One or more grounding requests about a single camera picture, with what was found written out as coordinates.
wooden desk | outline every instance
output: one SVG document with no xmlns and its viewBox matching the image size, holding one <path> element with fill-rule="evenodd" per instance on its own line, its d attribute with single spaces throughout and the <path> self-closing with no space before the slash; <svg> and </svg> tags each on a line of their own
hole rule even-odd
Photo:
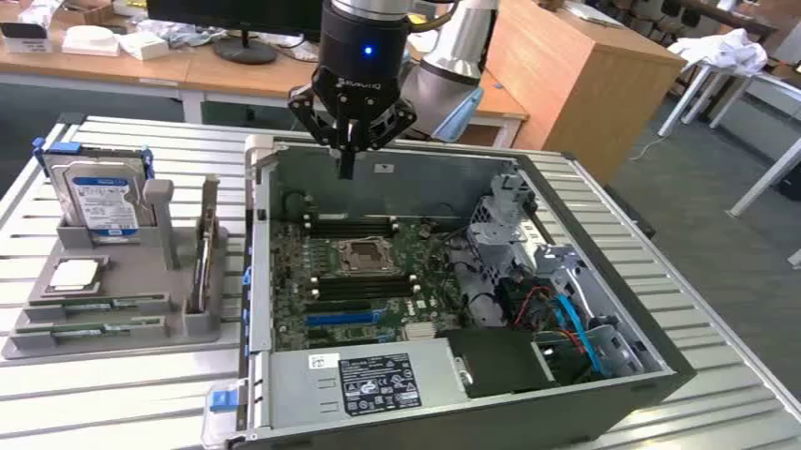
<svg viewBox="0 0 801 450">
<path fill-rule="evenodd" d="M 678 3 L 681 3 L 682 7 L 697 11 L 702 16 L 709 17 L 715 22 L 721 22 L 731 28 L 742 28 L 749 33 L 759 36 L 759 43 L 765 42 L 770 35 L 778 31 L 778 28 L 758 18 L 746 18 L 743 16 L 738 16 L 730 11 L 718 8 L 713 4 L 707 4 L 701 0 L 678 0 Z"/>
<path fill-rule="evenodd" d="M 514 147 L 572 153 L 609 183 L 683 64 L 629 29 L 503 0 L 487 67 L 530 114 Z"/>
<path fill-rule="evenodd" d="M 14 22 L 17 13 L 16 5 L 0 5 L 0 22 Z M 65 28 L 58 22 L 50 26 L 56 51 Z M 5 53 L 0 40 L 0 83 L 180 98 L 184 119 L 191 123 L 203 123 L 204 101 L 285 107 L 289 89 L 309 81 L 312 71 L 312 63 L 281 55 L 264 66 L 233 64 L 217 58 L 208 46 L 139 61 L 125 53 L 116 58 L 60 52 Z M 470 124 L 492 127 L 494 141 L 487 143 L 510 147 L 528 115 L 510 93 L 494 87 L 496 84 L 487 73 L 482 79 L 484 98 Z"/>
</svg>

gray parts tray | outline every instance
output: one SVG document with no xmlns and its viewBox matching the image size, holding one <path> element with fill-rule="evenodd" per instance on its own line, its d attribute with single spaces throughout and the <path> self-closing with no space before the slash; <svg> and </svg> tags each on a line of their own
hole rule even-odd
<svg viewBox="0 0 801 450">
<path fill-rule="evenodd" d="M 85 229 L 61 227 L 28 304 L 2 349 L 8 359 L 128 350 L 211 342 L 219 339 L 219 309 L 225 275 L 228 232 L 219 228 L 212 252 L 205 311 L 185 312 L 195 268 L 196 230 L 172 229 L 180 267 L 167 270 L 155 228 L 143 228 L 143 242 L 92 247 L 69 242 Z M 85 295 L 48 292 L 53 271 L 65 259 L 93 259 L 99 289 Z"/>
</svg>

gray carpet floor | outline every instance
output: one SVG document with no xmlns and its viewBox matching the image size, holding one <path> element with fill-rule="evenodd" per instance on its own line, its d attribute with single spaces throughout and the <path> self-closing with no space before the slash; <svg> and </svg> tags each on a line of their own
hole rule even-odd
<svg viewBox="0 0 801 450">
<path fill-rule="evenodd" d="M 165 98 L 0 84 L 0 192 L 25 164 L 29 142 L 45 135 L 60 112 L 151 120 L 181 120 L 180 104 Z M 673 103 L 654 116 L 631 154 L 655 138 Z M 291 121 L 279 117 L 283 127 Z M 229 107 L 216 125 L 245 125 Z M 255 124 L 267 125 L 269 119 Z M 725 214 L 765 171 L 763 162 L 702 124 L 679 126 L 638 161 L 627 162 L 611 185 L 657 230 L 654 243 L 702 293 L 766 366 L 801 397 L 801 271 L 787 256 L 801 248 L 801 204 L 769 192 L 746 214 Z"/>
</svg>

aluminum table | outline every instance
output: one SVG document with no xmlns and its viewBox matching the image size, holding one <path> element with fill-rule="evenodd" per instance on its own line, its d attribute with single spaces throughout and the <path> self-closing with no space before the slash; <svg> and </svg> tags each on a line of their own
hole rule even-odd
<svg viewBox="0 0 801 450">
<path fill-rule="evenodd" d="M 243 146 L 247 136 L 260 132 L 108 117 L 54 127 L 50 141 L 65 133 L 80 143 L 149 146 L 156 176 L 175 184 L 175 225 L 189 225 L 199 214 L 204 174 L 220 175 L 217 215 L 231 232 L 227 323 L 221 338 L 209 344 L 0 360 L 4 450 L 199 447 L 204 394 L 213 383 L 236 376 L 245 234 Z M 598 440 L 570 449 L 801 448 L 797 400 L 602 188 L 574 161 L 542 152 L 530 156 L 698 370 L 663 404 L 637 411 Z M 30 162 L 0 202 L 0 341 L 50 252 L 60 213 L 50 184 Z M 538 214 L 554 239 L 564 240 L 548 212 Z"/>
</svg>

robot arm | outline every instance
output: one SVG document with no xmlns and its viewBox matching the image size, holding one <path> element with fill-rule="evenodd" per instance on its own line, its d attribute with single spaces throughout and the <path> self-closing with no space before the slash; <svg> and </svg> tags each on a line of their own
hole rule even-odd
<svg viewBox="0 0 801 450">
<path fill-rule="evenodd" d="M 474 92 L 480 79 L 494 22 L 482 17 L 494 8 L 468 7 L 462 14 L 459 5 L 488 2 L 496 8 L 496 1 L 432 1 L 454 3 L 454 7 L 434 21 L 414 25 L 407 17 L 414 0 L 325 0 L 319 65 L 311 83 L 289 92 L 289 110 L 313 139 L 338 153 L 340 178 L 352 178 L 355 154 L 380 149 L 418 119 L 414 101 L 407 101 L 400 93 L 408 34 L 436 28 L 454 14 L 460 14 L 459 24 L 443 30 L 436 49 L 407 77 L 410 83 L 416 82 L 416 87 L 404 86 L 403 91 L 424 107 L 438 104 L 443 93 L 448 104 L 455 98 L 462 103 L 464 93 Z M 482 37 L 475 39 L 471 30 L 478 23 Z M 447 88 L 446 91 L 439 92 L 436 86 Z M 315 97 L 323 102 L 331 119 L 313 110 Z M 438 111 L 442 122 L 452 108 L 444 116 L 442 108 Z M 420 132 L 435 135 L 426 133 L 427 129 L 423 127 Z"/>
</svg>

